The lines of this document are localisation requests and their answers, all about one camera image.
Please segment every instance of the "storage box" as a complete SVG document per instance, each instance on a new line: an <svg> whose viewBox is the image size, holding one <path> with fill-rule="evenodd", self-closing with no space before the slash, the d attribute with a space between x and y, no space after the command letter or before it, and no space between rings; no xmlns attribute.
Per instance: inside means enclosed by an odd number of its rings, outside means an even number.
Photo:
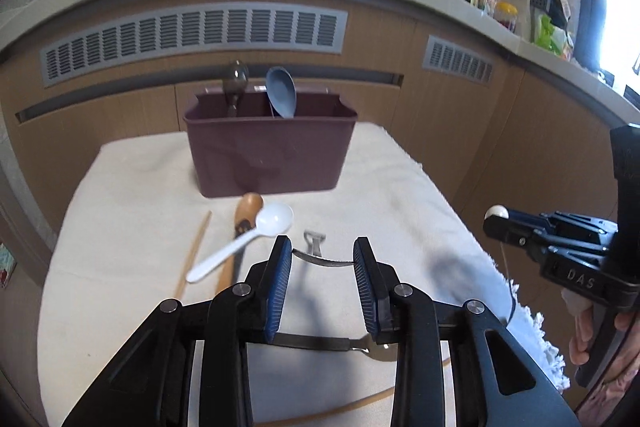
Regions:
<svg viewBox="0 0 640 427"><path fill-rule="evenodd" d="M206 198L334 188L357 113L338 94L298 89L294 118L272 116L264 86L251 87L227 118L222 88L196 95L184 114Z"/></svg>

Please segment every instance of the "metal screw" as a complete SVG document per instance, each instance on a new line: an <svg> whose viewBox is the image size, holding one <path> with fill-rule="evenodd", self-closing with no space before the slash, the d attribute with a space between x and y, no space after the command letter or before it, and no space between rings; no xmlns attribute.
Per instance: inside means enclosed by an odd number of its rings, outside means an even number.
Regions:
<svg viewBox="0 0 640 427"><path fill-rule="evenodd" d="M246 282L239 282L233 288L231 288L231 291L238 297L244 297L245 295L249 295L249 293L251 293L251 286L249 286Z"/></svg>
<svg viewBox="0 0 640 427"><path fill-rule="evenodd" d="M466 303L466 309L476 315L479 315L484 312L484 304L480 301L469 301Z"/></svg>
<svg viewBox="0 0 640 427"><path fill-rule="evenodd" d="M160 303L162 313L172 313L178 309L178 301L175 299L165 299Z"/></svg>
<svg viewBox="0 0 640 427"><path fill-rule="evenodd" d="M402 283L402 284L396 284L396 287L394 288L394 292L396 292L396 295L399 295L401 297L408 297L414 292L414 289L411 288L411 286L409 286L408 284Z"/></svg>

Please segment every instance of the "wooden spoon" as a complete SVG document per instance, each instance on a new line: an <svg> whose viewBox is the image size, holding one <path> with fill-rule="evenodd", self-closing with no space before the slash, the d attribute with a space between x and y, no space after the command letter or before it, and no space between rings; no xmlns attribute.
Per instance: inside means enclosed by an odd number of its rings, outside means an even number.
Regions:
<svg viewBox="0 0 640 427"><path fill-rule="evenodd" d="M234 230L236 232L236 237L255 227L255 216L260 212L263 204L264 201L262 200L262 196L255 192L248 192L242 196L240 201L238 201L236 213L234 214ZM222 266L220 278L218 279L218 285L216 286L216 295L238 280L243 256L244 248L237 251L225 261L225 264Z"/></svg>

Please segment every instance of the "bright light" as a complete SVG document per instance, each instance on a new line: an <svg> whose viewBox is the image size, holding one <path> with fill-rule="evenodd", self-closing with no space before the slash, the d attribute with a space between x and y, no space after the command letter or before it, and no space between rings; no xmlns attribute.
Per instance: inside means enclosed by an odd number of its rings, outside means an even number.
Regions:
<svg viewBox="0 0 640 427"><path fill-rule="evenodd" d="M607 0L607 17L600 46L600 67L640 92L633 66L640 53L640 0Z"/></svg>

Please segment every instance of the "white spoon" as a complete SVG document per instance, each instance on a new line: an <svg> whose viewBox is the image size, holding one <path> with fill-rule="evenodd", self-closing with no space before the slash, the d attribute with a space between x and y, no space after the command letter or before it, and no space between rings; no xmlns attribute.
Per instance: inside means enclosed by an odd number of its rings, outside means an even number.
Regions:
<svg viewBox="0 0 640 427"><path fill-rule="evenodd" d="M255 217L255 228L239 235L235 240L209 255L204 261L196 264L187 273L187 282L194 283L209 274L213 269L224 263L226 259L250 243L256 237L265 235L276 237L287 232L293 223L293 210L288 204L270 203L265 204Z"/></svg>

